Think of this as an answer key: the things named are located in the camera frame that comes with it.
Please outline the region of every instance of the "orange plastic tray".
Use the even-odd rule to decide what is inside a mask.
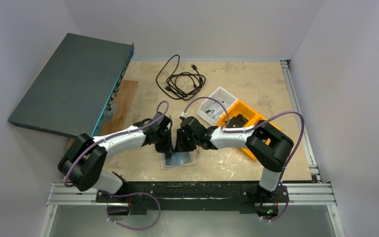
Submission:
[[[260,120],[266,120],[266,118],[263,115],[256,112],[254,109],[249,107],[247,104],[245,104],[241,100],[236,101],[236,103],[233,106],[231,106],[227,112],[229,114],[230,119],[238,115],[243,115],[248,120],[248,122],[245,124],[245,127],[255,125]],[[224,114],[217,122],[217,126],[221,126],[225,124],[226,121],[227,121],[227,116],[226,114]],[[274,123],[270,122],[270,124],[272,124],[272,126],[276,127],[278,130],[281,130],[279,127],[275,126]],[[266,141],[266,144],[268,145],[269,143],[270,143],[270,140],[268,139]],[[252,152],[249,149],[241,148],[241,150],[244,153],[246,153],[251,159],[256,160],[254,154],[252,154]]]

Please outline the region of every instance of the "tabletop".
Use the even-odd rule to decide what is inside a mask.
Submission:
[[[197,66],[205,75],[205,86],[194,97],[208,96],[221,86],[245,102],[258,113],[269,118],[282,111],[292,110],[290,96],[279,62],[181,62],[176,73],[194,72],[191,64]],[[173,100],[156,85],[155,77],[164,62],[131,62],[124,79],[139,83],[123,128],[146,118],[152,118],[157,105],[162,100],[169,102],[168,115],[172,116],[172,141],[175,141],[179,128],[179,116],[189,101]],[[172,73],[176,63],[170,63],[159,77],[164,87],[166,78]],[[181,88],[190,91],[193,83],[189,78],[178,79]],[[196,117],[204,126],[209,124],[196,115],[202,100],[194,102],[187,114]],[[275,125],[294,142],[299,136],[295,115],[285,115],[274,120]],[[249,158],[238,148],[203,150],[191,152],[193,161],[188,165],[163,169],[161,154],[154,146],[130,149],[105,162],[104,169],[114,171],[129,181],[238,181],[259,180],[263,166]],[[303,145],[288,164],[283,180],[311,180]]]

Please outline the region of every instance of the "aluminum frame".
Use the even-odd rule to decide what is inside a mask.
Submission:
[[[289,205],[325,205],[328,208],[331,224],[336,237],[344,237],[341,221],[338,217],[335,196],[331,184],[323,183],[287,183],[284,184],[290,194]],[[48,237],[60,205],[110,205],[127,206],[126,203],[98,203],[95,201],[97,196],[96,189],[89,189],[81,192],[75,187],[67,188],[62,182],[54,183],[49,199],[47,210],[44,217],[40,237]]]
[[[288,94],[290,95],[290,100],[293,106],[293,110],[299,113],[302,113],[302,110],[300,109],[299,100],[297,99],[296,90],[294,89],[293,80],[290,74],[290,69],[288,68],[288,63],[287,61],[280,61],[280,64],[281,64],[282,73],[284,74],[285,83],[287,84],[287,90],[288,90]],[[296,120],[300,128],[301,126],[300,119],[296,117]],[[306,126],[304,127],[304,134],[303,134],[302,141],[303,141],[304,150],[306,152],[306,159],[307,159],[307,163],[309,167],[317,168],[316,160],[314,158],[313,150],[311,148]]]

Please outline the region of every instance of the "coiled black cable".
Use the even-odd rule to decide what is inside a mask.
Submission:
[[[174,57],[178,57],[178,62],[177,62],[177,65],[175,67],[175,70],[172,72],[172,74],[166,79],[166,84],[167,86],[165,87],[165,89],[163,89],[160,85],[159,85],[159,82],[158,82],[158,79],[159,79],[159,75],[163,72],[163,70],[165,69],[165,67],[168,65],[168,63],[174,58]],[[198,70],[197,70],[197,66],[192,64],[192,68],[197,72],[196,74],[194,73],[189,73],[189,72],[182,72],[182,73],[179,73],[179,74],[175,74],[178,66],[179,66],[179,61],[180,61],[180,56],[178,54],[175,54],[174,56],[172,56],[165,64],[165,66],[163,66],[163,68],[159,71],[159,73],[157,74],[156,76],[156,84],[157,86],[159,87],[159,89],[161,89],[163,91],[163,93],[165,93],[167,96],[169,96],[170,98],[174,99],[174,100],[190,100],[192,97],[194,97],[201,89],[202,87],[204,86],[205,82],[206,82],[206,78],[204,75],[201,75]],[[183,91],[182,89],[180,89],[176,82],[178,80],[179,77],[181,76],[187,76],[189,77],[191,80],[192,80],[192,83],[193,83],[193,87],[194,89],[191,90],[190,92],[185,92]]]

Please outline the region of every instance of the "clear plastic box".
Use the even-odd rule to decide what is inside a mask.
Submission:
[[[238,100],[237,97],[232,95],[230,92],[228,92],[221,86],[219,86],[215,91],[213,91],[213,93],[211,93],[209,97],[223,102],[223,105],[225,106],[226,110],[232,107]],[[219,107],[217,106],[217,104],[215,104],[214,101],[205,99],[201,103],[200,107],[198,107],[197,114],[209,125],[216,126],[219,119],[225,114],[225,112],[221,107],[219,108],[219,112],[212,111],[215,108]]]

